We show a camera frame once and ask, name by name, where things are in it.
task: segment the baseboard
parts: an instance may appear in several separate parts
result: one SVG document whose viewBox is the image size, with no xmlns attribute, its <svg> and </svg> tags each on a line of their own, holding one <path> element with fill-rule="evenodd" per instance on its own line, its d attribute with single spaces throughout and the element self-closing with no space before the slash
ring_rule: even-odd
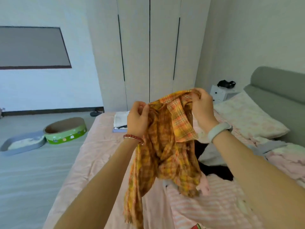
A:
<svg viewBox="0 0 305 229">
<path fill-rule="evenodd" d="M 30 111 L 13 111 L 13 112 L 2 112 L 2 116 L 22 116 L 22 115 L 70 113 L 70 112 L 93 112 L 95 110 L 104 112 L 104 107 L 59 108 L 59 109 L 43 109 L 43 110 L 30 110 Z"/>
</svg>

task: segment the wardrobe door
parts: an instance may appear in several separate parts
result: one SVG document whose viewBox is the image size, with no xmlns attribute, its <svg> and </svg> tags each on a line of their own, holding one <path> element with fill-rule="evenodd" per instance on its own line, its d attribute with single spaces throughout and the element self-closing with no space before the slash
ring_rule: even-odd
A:
<svg viewBox="0 0 305 229">
<path fill-rule="evenodd" d="M 149 0 L 117 0 L 117 7 L 130 110 L 136 100 L 149 103 Z"/>
<path fill-rule="evenodd" d="M 150 0 L 150 102 L 172 92 L 181 0 Z"/>
<path fill-rule="evenodd" d="M 116 0 L 85 0 L 105 111 L 126 111 Z"/>
<path fill-rule="evenodd" d="M 181 0 L 173 92 L 195 86 L 211 0 Z"/>
</svg>

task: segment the green cat scratcher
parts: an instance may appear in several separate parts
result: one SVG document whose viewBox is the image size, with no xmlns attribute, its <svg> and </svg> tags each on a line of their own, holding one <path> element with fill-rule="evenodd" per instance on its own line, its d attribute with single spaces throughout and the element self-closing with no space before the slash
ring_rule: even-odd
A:
<svg viewBox="0 0 305 229">
<path fill-rule="evenodd" d="M 44 136 L 50 144 L 61 144 L 83 136 L 87 132 L 84 119 L 73 117 L 57 121 L 43 129 Z"/>
</svg>

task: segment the upholstered headboard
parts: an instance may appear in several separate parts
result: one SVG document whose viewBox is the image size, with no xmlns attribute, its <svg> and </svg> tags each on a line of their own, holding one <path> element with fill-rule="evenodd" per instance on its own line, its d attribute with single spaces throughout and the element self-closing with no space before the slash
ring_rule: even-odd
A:
<svg viewBox="0 0 305 229">
<path fill-rule="evenodd" d="M 261 66 L 244 90 L 291 131 L 280 139 L 305 147 L 305 74 Z"/>
</svg>

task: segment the plaid shirt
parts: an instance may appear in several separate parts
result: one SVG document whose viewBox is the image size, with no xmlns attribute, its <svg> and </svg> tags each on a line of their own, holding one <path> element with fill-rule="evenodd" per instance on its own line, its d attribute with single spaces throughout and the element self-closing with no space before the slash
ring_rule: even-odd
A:
<svg viewBox="0 0 305 229">
<path fill-rule="evenodd" d="M 179 91 L 150 103 L 144 145 L 136 148 L 125 194 L 124 215 L 128 223 L 143 229 L 142 197 L 155 178 L 171 179 L 186 196 L 198 195 L 201 172 L 194 152 L 191 92 Z"/>
</svg>

